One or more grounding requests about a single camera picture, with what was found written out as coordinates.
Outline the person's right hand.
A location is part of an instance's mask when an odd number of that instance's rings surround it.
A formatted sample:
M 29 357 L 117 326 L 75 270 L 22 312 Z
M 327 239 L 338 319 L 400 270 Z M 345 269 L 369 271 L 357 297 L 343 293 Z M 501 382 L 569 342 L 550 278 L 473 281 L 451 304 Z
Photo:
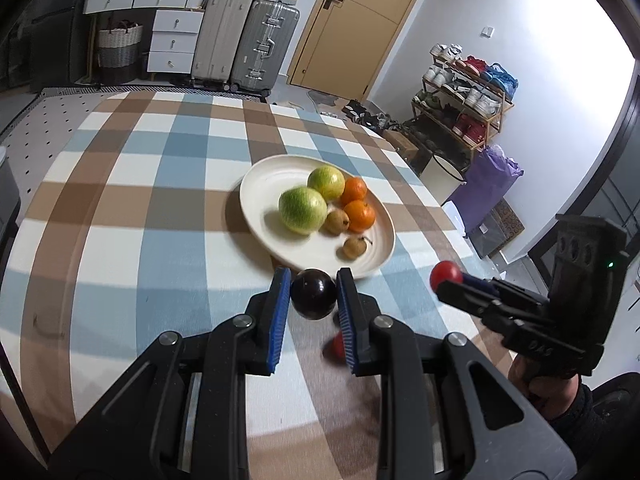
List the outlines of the person's right hand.
M 576 399 L 580 378 L 570 379 L 535 376 L 535 365 L 519 354 L 511 364 L 508 378 L 518 391 L 547 420 L 563 415 Z

